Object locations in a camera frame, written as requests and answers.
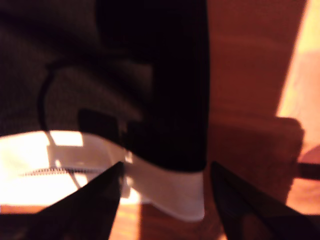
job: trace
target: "fabric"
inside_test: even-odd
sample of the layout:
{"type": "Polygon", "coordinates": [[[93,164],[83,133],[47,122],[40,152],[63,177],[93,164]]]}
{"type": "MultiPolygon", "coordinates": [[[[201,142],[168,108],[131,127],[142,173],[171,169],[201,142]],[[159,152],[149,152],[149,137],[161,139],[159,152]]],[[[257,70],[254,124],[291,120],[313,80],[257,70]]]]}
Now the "fabric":
{"type": "MultiPolygon", "coordinates": [[[[206,12],[204,0],[1,1],[0,189],[8,197],[2,203],[13,201],[8,179],[21,186],[25,178],[18,176],[57,168],[59,160],[67,170],[96,171],[85,173],[88,182],[115,164],[103,161],[108,154],[125,161],[125,150],[141,163],[127,167],[134,178],[141,171],[154,176],[149,184],[135,182],[142,196],[178,218],[203,218],[206,12]],[[67,140],[57,144],[52,132],[80,133],[85,153],[67,140]],[[160,185],[166,179],[169,191],[160,185]],[[161,199],[152,184],[167,194],[182,189],[180,200],[161,199]],[[192,204],[199,207],[188,212],[192,204]]],[[[57,196],[79,187],[69,181],[57,196]]]]}

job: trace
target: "wooden surface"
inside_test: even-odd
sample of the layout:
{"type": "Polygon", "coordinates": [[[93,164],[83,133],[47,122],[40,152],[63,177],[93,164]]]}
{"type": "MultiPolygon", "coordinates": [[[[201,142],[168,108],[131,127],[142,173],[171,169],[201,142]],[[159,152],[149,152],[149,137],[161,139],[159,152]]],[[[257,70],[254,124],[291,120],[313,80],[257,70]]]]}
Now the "wooden surface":
{"type": "Polygon", "coordinates": [[[149,204],[123,205],[112,240],[225,239],[209,180],[212,161],[298,211],[320,214],[320,181],[299,171],[301,163],[314,164],[311,172],[320,164],[320,2],[208,0],[208,15],[205,218],[186,223],[149,204]]]}

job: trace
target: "garment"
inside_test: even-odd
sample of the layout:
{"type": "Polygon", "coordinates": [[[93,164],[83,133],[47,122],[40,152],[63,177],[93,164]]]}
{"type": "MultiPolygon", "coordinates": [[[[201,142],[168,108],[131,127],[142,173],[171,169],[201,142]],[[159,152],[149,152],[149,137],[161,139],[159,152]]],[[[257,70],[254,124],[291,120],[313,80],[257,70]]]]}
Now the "garment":
{"type": "MultiPolygon", "coordinates": [[[[162,170],[204,169],[204,0],[1,1],[0,62],[2,146],[42,131],[54,147],[50,131],[74,132],[95,136],[93,149],[103,139],[162,170]]],[[[83,162],[94,168],[94,159],[83,162]]]]}

